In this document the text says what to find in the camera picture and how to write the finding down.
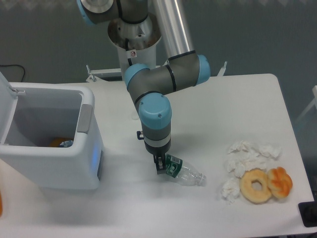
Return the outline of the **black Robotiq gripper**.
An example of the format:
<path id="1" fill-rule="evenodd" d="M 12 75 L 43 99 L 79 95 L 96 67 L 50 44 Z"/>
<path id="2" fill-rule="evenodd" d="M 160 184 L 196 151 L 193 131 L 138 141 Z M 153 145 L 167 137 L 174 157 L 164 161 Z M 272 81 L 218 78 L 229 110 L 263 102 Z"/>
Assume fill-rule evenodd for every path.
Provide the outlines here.
<path id="1" fill-rule="evenodd" d="M 171 143 L 168 142 L 162 147 L 153 147 L 145 142 L 146 150 L 153 155 L 154 163 L 156 165 L 157 174 L 165 174 L 166 154 L 170 149 Z"/>

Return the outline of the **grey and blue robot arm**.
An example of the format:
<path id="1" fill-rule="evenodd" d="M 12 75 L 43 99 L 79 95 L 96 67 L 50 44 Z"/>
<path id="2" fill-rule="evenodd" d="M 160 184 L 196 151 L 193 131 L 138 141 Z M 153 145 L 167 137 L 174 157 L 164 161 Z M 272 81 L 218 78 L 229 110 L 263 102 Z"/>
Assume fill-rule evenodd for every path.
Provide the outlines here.
<path id="1" fill-rule="evenodd" d="M 166 171 L 172 109 L 167 94 L 206 82 L 211 69 L 196 53 L 183 4 L 156 0 L 80 0 L 88 24 L 108 22 L 108 36 L 123 54 L 122 78 L 141 121 L 139 139 L 153 155 L 158 174 Z"/>

